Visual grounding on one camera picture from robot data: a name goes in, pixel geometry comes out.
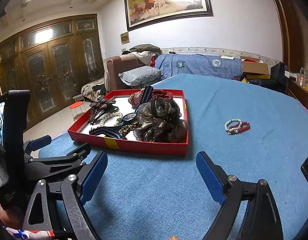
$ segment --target blue table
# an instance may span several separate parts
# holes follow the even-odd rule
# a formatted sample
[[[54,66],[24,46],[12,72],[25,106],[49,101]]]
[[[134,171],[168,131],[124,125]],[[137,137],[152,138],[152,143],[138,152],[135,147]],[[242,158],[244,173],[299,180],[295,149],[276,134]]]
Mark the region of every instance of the blue table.
[[[100,238],[202,239],[220,205],[213,201],[195,157],[205,151],[240,180],[266,179],[280,213],[285,240],[308,217],[308,183],[300,166],[308,156],[308,114],[293,98],[234,80],[179,74],[154,86],[182,89],[188,108],[190,145],[185,158],[104,149],[108,167],[85,204]],[[251,129],[229,136],[224,123],[247,121]],[[65,155],[77,147],[66,133],[41,149],[39,157]],[[93,148],[90,162],[100,148]],[[235,239],[246,202],[229,239]]]

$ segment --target floor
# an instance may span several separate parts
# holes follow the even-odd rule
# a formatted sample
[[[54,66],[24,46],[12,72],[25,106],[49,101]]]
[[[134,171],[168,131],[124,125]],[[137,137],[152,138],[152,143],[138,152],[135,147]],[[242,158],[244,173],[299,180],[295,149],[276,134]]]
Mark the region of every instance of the floor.
[[[89,105],[90,105],[89,102],[84,102],[86,110],[90,108]],[[67,108],[64,108],[63,110],[57,112],[56,114],[51,115],[50,117],[38,123],[37,125],[33,126],[31,129],[27,130],[23,134],[23,141],[26,142],[29,140],[34,140],[45,135],[50,135],[52,139],[54,139],[57,136],[65,133],[67,129],[72,126],[73,123],[74,120],[71,114],[71,109],[68,106]],[[38,152],[39,150],[32,152],[31,156],[34,158],[38,158]]]

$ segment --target red stool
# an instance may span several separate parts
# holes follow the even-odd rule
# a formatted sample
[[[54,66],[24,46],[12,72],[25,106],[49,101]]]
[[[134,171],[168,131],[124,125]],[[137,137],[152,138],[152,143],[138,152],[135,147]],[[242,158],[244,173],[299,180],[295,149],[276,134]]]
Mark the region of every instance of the red stool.
[[[83,105],[83,107],[84,107],[84,109],[85,109],[85,112],[86,112],[86,108],[85,108],[85,106],[84,106],[84,104],[83,104],[82,101],[78,101],[78,102],[75,102],[75,103],[73,103],[72,105],[70,105],[70,109],[71,109],[71,113],[72,113],[72,116],[73,116],[73,120],[74,120],[74,121],[75,121],[75,118],[76,118],[76,117],[78,117],[79,115],[85,113],[85,112],[83,112],[82,105]],[[77,107],[79,107],[79,108],[81,109],[81,113],[80,113],[80,114],[78,114],[77,111],[76,111],[76,108],[77,108]]]

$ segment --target picture frame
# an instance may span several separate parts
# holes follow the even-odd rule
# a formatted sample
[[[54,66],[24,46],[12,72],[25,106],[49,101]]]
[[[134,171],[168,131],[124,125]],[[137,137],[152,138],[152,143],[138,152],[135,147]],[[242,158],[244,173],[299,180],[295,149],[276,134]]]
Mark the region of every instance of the picture frame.
[[[129,43],[129,42],[130,42],[130,37],[128,35],[128,32],[122,33],[121,34],[121,43],[122,43],[122,45],[126,44],[126,43]]]
[[[213,16],[210,0],[124,0],[127,30],[186,17]]]

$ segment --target red box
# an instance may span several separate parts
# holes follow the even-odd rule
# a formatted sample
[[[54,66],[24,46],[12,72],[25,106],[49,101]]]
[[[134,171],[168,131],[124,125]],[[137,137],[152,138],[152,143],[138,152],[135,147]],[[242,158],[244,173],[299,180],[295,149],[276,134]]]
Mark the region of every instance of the red box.
[[[112,99],[119,96],[130,96],[131,94],[140,91],[140,89],[131,90],[114,90],[105,96],[105,99]],[[180,97],[183,101],[184,116],[182,119],[187,120],[187,109],[185,104],[184,92],[182,90],[164,89],[164,91],[171,92],[174,97]],[[90,143],[94,146],[116,149],[121,151],[145,153],[145,154],[159,154],[159,155],[176,155],[185,156],[188,147],[188,130],[185,143],[154,143],[142,141],[128,141],[123,139],[115,139],[109,137],[99,137],[95,135],[83,134],[78,131],[82,126],[85,126],[89,116],[90,110],[84,113],[69,129],[68,133],[73,141],[80,143]]]

